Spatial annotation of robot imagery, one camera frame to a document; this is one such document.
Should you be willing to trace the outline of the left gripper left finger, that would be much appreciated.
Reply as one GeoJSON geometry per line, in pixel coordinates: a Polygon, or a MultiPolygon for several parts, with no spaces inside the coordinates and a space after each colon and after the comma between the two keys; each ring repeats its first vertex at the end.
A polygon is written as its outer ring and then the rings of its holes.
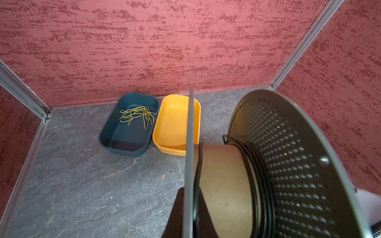
{"type": "Polygon", "coordinates": [[[184,188],[178,190],[175,202],[162,238],[183,237],[184,188]]]}

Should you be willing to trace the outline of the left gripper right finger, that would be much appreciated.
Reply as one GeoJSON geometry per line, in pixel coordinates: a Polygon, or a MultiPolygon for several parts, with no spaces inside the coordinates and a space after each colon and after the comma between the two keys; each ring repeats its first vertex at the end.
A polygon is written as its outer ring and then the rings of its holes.
{"type": "Polygon", "coordinates": [[[202,192],[198,197],[197,210],[197,237],[198,238],[218,238],[213,226],[202,192]]]}

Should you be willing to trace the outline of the grey cable spool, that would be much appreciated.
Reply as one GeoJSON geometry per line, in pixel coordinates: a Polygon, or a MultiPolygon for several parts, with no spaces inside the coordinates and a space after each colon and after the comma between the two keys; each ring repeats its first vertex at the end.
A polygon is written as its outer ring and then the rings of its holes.
{"type": "Polygon", "coordinates": [[[373,236],[335,150],[287,97],[248,93],[222,138],[187,147],[182,238],[198,238],[200,192],[218,238],[373,236]]]}

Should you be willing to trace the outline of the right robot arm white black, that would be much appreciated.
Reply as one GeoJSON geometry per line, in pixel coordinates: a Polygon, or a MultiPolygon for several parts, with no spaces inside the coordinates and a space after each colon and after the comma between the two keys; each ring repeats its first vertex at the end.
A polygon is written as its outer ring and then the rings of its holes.
{"type": "Polygon", "coordinates": [[[374,238],[381,237],[381,196],[364,189],[356,189],[362,211],[370,224],[374,238]]]}

